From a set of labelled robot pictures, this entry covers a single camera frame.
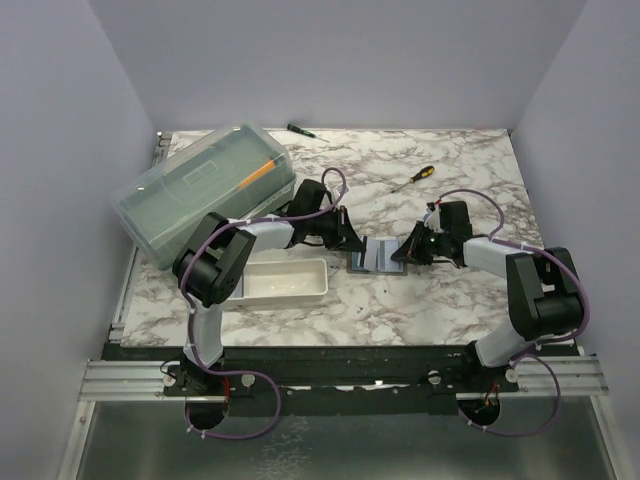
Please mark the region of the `dark grey credit card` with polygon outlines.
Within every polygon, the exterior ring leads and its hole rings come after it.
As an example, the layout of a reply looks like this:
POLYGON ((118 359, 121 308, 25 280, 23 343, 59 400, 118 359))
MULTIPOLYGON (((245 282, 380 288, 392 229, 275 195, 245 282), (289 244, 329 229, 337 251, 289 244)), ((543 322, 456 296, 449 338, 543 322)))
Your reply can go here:
POLYGON ((378 264, 379 272, 384 273, 400 273, 403 266, 398 261, 392 259, 392 254, 399 248, 397 239, 381 240, 378 248, 378 264))

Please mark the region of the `grey card holder wallet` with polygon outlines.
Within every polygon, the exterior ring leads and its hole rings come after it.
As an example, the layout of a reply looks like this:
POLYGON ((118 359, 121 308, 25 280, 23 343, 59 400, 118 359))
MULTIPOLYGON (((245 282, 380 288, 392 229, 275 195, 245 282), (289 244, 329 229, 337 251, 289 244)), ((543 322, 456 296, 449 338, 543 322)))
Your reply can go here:
POLYGON ((406 276, 403 263, 391 259, 391 255, 400 247, 399 239, 374 239, 363 236, 362 252, 353 252, 347 261, 347 272, 363 275, 406 276))

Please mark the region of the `blue credit card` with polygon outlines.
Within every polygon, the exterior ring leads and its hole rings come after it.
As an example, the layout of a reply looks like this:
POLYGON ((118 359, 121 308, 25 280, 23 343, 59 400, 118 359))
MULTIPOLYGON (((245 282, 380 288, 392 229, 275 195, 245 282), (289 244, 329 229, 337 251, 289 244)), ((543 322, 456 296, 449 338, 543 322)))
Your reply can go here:
POLYGON ((379 241, 364 237, 362 242, 364 250, 353 253, 351 268, 355 271, 374 272, 377 269, 379 241))

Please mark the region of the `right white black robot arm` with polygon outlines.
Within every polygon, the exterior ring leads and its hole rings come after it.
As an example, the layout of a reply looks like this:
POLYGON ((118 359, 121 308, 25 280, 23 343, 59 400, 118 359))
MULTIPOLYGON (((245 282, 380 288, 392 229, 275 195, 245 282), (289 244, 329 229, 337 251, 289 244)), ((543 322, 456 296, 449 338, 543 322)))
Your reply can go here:
POLYGON ((474 392, 494 383, 496 368, 538 342, 576 332, 586 320, 584 292, 566 249, 514 247, 475 234, 464 201, 431 203, 391 259, 428 266, 448 261, 506 281, 507 320, 465 348, 460 379, 474 392))

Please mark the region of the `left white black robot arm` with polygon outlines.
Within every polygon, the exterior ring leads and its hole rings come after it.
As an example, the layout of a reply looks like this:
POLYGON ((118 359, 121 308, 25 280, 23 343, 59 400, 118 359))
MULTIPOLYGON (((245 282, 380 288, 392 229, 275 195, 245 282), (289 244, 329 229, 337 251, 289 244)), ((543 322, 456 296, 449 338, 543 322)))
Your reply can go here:
POLYGON ((286 250, 309 237, 328 251, 362 253, 365 245, 340 204, 347 193, 343 182, 336 195, 325 183, 306 179, 283 212, 234 220, 219 213, 205 215, 181 253, 172 273, 188 304, 187 341, 183 348, 193 365, 187 382, 201 395, 214 393, 222 380, 215 365, 222 358, 223 304, 236 289, 250 256, 286 250))

